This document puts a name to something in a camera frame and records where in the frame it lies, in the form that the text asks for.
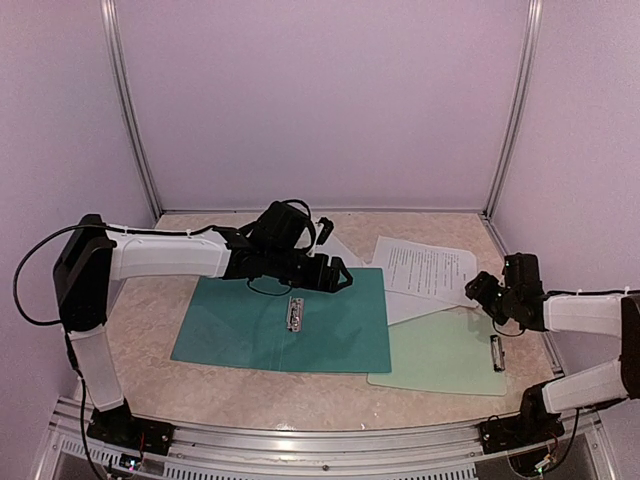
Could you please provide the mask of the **printed paper stack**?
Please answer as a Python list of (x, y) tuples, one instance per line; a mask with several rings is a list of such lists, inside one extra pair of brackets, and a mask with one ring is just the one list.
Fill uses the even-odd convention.
[(339, 257), (347, 268), (368, 268), (363, 259), (353, 253), (334, 233), (322, 245), (316, 245), (315, 254), (326, 254), (330, 258)]

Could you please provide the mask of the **dark green folder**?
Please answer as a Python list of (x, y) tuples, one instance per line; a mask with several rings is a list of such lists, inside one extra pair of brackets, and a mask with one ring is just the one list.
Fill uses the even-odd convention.
[(383, 273), (353, 268), (338, 293), (276, 280), (202, 278), (174, 344), (174, 361), (287, 373), (388, 373)]

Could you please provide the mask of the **printed paper sheet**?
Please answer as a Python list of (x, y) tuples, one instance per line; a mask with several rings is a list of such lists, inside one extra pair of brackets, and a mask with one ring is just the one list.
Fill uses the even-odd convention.
[(478, 273), (477, 258), (470, 251), (379, 236), (372, 266), (383, 271), (388, 292), (476, 305), (465, 294), (465, 285)]

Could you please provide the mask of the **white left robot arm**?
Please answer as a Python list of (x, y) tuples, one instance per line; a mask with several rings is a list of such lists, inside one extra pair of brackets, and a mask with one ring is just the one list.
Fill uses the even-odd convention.
[(107, 338), (112, 283), (164, 276), (247, 282), (268, 277), (292, 289), (334, 294), (351, 286), (353, 277), (341, 258), (316, 250), (332, 230), (329, 219), (313, 220), (299, 200), (274, 201), (239, 228), (146, 230), (107, 224), (98, 214), (83, 217), (54, 265), (53, 279), (71, 363), (102, 413), (102, 430), (121, 445), (140, 434)]

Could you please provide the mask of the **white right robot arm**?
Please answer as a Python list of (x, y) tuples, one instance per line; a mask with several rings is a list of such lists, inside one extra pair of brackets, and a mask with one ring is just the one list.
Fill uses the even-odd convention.
[(637, 290), (546, 292), (537, 256), (515, 253), (504, 257), (500, 279), (482, 271), (464, 291), (498, 325), (513, 320), (522, 331), (579, 332), (620, 341), (616, 359), (528, 388), (511, 423), (518, 442), (535, 442), (566, 410), (639, 398)]

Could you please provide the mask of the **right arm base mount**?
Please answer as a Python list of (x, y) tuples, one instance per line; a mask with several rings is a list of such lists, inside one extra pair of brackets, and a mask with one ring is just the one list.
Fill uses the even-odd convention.
[(545, 407), (543, 382), (527, 388), (519, 412), (507, 417), (492, 415), (477, 426), (484, 454), (534, 445), (565, 434), (559, 413), (549, 413)]

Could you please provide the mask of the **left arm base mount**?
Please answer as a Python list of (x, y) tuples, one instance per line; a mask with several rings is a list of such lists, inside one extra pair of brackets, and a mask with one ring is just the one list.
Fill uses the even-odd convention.
[(87, 428), (91, 439), (109, 445), (167, 456), (176, 427), (168, 422), (132, 414), (127, 400), (116, 408), (95, 408)]

